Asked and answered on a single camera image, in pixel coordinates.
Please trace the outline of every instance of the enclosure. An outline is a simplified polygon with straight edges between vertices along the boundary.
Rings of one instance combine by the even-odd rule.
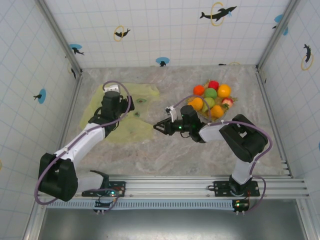
[[[41,157],[63,148],[84,129],[101,106],[107,81],[124,84],[135,109],[92,148],[76,172],[96,170],[113,181],[126,181],[125,196],[114,209],[131,212],[117,220],[131,218],[129,213],[142,223],[141,209],[148,209],[144,218],[162,209],[159,218],[164,219],[171,218],[168,209],[183,211],[186,218],[198,209],[210,222],[211,209],[229,221],[216,204],[232,198],[218,198],[207,189],[214,180],[227,180],[235,168],[237,157],[228,144],[198,143],[187,134],[169,136],[153,128],[168,118],[165,109],[194,94],[195,86],[217,81],[229,86],[226,97],[233,105],[221,103],[223,116],[214,120],[242,114],[273,142],[253,171],[266,179],[265,203],[252,216],[248,213],[246,223],[260,215],[268,221],[266,209],[276,212],[287,203],[283,211],[291,217],[282,221],[292,222],[270,237],[287,238],[295,228],[297,239],[318,239],[320,2],[5,0],[0,16],[0,239],[80,238],[71,231],[53,236],[49,229],[58,216],[68,221],[88,209],[92,213],[94,199],[75,195],[67,203],[40,207],[34,203],[34,188]],[[123,88],[120,92],[126,99]],[[176,108],[179,118],[191,100]],[[198,111],[208,123],[206,114]],[[262,191],[263,181],[257,182]],[[159,239],[181,237],[150,226]],[[190,237],[199,237],[199,226]],[[232,232],[246,227],[233,226]],[[218,236],[214,232],[203,237]],[[262,232],[259,228],[252,239],[268,239]],[[110,230],[109,237],[127,234]],[[245,232],[240,235],[251,239]],[[148,234],[134,237],[151,239]]]

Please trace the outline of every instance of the plastic fruit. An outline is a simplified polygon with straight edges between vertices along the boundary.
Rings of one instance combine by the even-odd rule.
[[[214,89],[214,90],[217,91],[218,88],[219,88],[219,83],[217,81],[210,81],[209,85],[208,85],[208,88]]]
[[[227,84],[221,84],[218,89],[218,97],[227,98],[231,93],[231,88]]]
[[[215,99],[217,97],[217,91],[214,90],[213,88],[207,88],[204,91],[204,97],[205,98],[213,98],[213,99]]]
[[[198,85],[193,88],[194,95],[201,96],[202,94],[204,94],[204,92],[205,92],[205,88],[202,85]]]
[[[196,97],[191,102],[189,102],[188,105],[191,105],[194,110],[200,111],[204,105],[204,101],[202,101],[200,97]]]
[[[210,110],[211,116],[215,118],[221,118],[224,115],[224,111],[221,106],[214,105]]]
[[[227,97],[225,99],[223,99],[222,101],[222,105],[226,106],[226,108],[231,108],[234,104],[234,101],[232,100],[232,98]]]
[[[212,108],[216,102],[212,97],[205,97],[204,100],[208,103],[209,108]],[[205,113],[208,110],[207,104],[203,102],[202,112]]]

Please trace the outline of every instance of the blue circle sticker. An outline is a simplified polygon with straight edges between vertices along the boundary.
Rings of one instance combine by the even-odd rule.
[[[47,96],[47,92],[44,88],[42,88],[39,92],[39,95],[41,95],[39,98],[38,98],[38,102],[40,104],[43,104],[46,100],[46,96]]]

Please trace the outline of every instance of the red apple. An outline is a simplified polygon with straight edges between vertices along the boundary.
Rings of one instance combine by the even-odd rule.
[[[210,81],[208,88],[218,91],[219,83],[217,81]]]
[[[232,100],[232,98],[226,97],[226,98],[223,99],[223,101],[222,101],[222,105],[225,105],[225,104],[227,104],[227,107],[228,107],[228,108],[231,108],[232,105],[234,104],[234,101]]]

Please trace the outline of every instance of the grid tile wall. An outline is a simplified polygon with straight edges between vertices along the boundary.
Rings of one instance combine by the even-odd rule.
[[[170,66],[257,64],[289,0],[222,0],[213,14],[237,7],[212,26],[200,16],[216,2],[47,0],[67,41],[82,46],[84,55],[75,55],[82,68],[159,66],[159,57]],[[130,31],[115,41],[120,25]]]
[[[0,3],[0,240],[13,240],[23,237],[40,158],[57,150],[76,81],[34,0]]]
[[[320,219],[320,1],[302,0],[264,68],[293,175],[305,178]],[[307,59],[305,44],[311,48]]]

